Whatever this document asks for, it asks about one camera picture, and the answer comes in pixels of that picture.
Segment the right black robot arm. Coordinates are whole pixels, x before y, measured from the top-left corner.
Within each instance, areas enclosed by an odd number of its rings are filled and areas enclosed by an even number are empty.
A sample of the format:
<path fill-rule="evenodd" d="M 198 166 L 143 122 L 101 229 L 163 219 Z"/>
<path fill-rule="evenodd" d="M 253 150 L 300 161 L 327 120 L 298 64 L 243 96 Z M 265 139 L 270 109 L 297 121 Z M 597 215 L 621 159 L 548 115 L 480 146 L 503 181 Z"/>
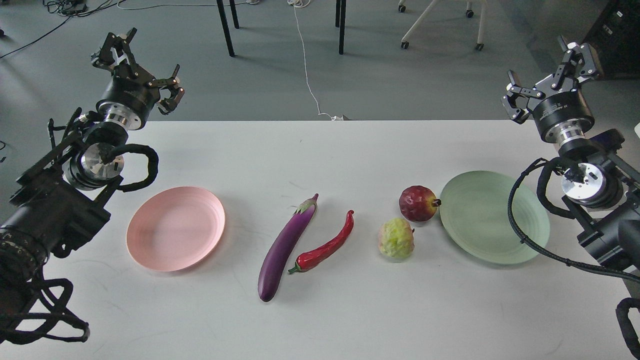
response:
<path fill-rule="evenodd" d="M 531 87 L 521 85 L 509 70 L 502 105 L 510 120 L 534 121 L 540 139 L 552 144 L 557 156 L 539 158 L 517 178 L 507 199 L 507 218 L 519 241 L 533 251 L 568 267 L 625 282 L 629 296 L 615 308 L 622 339 L 639 358 L 639 330 L 630 319 L 639 309 L 639 171 L 618 151 L 625 141 L 617 129 L 593 137 L 595 117 L 582 93 L 582 84 L 603 75 L 597 51 L 589 43 L 558 37 L 562 59 L 557 68 Z M 523 180 L 540 169 L 535 194 L 549 213 L 578 221 L 579 245 L 596 260 L 587 264 L 559 256 L 535 243 L 514 217 L 515 194 Z"/>

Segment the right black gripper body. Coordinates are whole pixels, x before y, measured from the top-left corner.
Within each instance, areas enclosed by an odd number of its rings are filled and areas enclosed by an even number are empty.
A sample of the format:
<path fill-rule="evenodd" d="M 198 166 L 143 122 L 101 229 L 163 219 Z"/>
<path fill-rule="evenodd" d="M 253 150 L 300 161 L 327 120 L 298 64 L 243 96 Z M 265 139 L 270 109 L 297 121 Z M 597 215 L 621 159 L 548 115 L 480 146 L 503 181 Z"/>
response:
<path fill-rule="evenodd" d="M 583 133 L 594 127 L 594 116 L 580 89 L 547 96 L 531 111 L 542 141 L 556 143 L 560 125 L 577 125 Z"/>

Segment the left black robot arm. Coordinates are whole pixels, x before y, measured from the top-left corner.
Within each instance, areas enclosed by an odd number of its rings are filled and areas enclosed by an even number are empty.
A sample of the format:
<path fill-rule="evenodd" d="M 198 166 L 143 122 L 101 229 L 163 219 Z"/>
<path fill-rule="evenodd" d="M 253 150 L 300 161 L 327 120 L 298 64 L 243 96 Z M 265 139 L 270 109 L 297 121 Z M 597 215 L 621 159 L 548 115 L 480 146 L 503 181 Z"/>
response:
<path fill-rule="evenodd" d="M 89 324 L 67 307 L 73 283 L 45 279 L 51 256 L 66 258 L 110 220 L 115 192 L 134 192 L 157 178 L 159 157 L 148 145 L 128 142 L 158 108 L 173 112 L 185 89 L 177 65 L 166 79 L 144 69 L 130 44 L 137 34 L 109 33 L 91 56 L 110 82 L 93 111 L 78 108 L 66 125 L 47 125 L 51 151 L 17 180 L 16 211 L 1 225 L 1 341 L 25 345 L 48 338 L 86 342 Z"/>

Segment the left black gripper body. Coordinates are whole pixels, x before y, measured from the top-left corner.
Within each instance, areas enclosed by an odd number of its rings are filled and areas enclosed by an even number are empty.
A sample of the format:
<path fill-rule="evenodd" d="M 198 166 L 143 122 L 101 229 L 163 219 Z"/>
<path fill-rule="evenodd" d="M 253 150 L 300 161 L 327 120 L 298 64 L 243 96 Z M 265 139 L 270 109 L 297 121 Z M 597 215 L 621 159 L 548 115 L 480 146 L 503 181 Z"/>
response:
<path fill-rule="evenodd" d="M 114 76 L 102 99 L 96 103 L 96 111 L 108 122 L 119 124 L 128 131 L 141 130 L 147 122 L 159 92 L 146 88 L 132 79 Z"/>

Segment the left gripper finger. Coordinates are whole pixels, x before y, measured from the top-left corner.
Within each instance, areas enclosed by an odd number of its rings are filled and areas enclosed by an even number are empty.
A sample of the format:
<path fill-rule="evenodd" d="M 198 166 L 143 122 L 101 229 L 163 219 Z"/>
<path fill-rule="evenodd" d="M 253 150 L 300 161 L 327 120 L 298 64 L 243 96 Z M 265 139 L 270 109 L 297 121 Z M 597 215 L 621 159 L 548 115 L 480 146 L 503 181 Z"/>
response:
<path fill-rule="evenodd" d="M 158 111 L 163 116 L 167 116 L 175 111 L 185 95 L 185 89 L 181 86 L 178 76 L 180 68 L 180 64 L 176 64 L 173 73 L 167 79 L 152 78 L 148 81 L 149 89 L 158 90 L 158 92 L 167 91 L 169 94 L 169 96 L 161 97 L 156 102 Z"/>
<path fill-rule="evenodd" d="M 138 79 L 141 70 L 130 48 L 137 30 L 133 27 L 126 34 L 108 33 L 100 48 L 91 55 L 92 66 L 119 78 Z"/>

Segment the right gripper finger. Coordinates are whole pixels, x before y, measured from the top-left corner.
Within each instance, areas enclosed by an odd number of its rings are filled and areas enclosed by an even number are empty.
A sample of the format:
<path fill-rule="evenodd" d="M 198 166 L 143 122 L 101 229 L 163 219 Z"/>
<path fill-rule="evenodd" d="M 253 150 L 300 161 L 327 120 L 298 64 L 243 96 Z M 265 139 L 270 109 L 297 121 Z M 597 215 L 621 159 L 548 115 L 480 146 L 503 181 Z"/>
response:
<path fill-rule="evenodd" d="M 571 80 L 571 88 L 576 89 L 583 82 L 601 77 L 601 61 L 592 45 L 587 42 L 569 42 L 563 35 L 558 36 L 557 41 L 563 58 L 551 75 L 550 88 L 553 91 L 559 92 L 567 80 Z"/>
<path fill-rule="evenodd" d="M 513 70 L 507 71 L 509 82 L 505 87 L 505 95 L 502 97 L 502 105 L 511 121 L 522 125 L 530 116 L 529 100 L 541 101 L 544 92 L 539 89 L 521 86 L 519 76 Z"/>

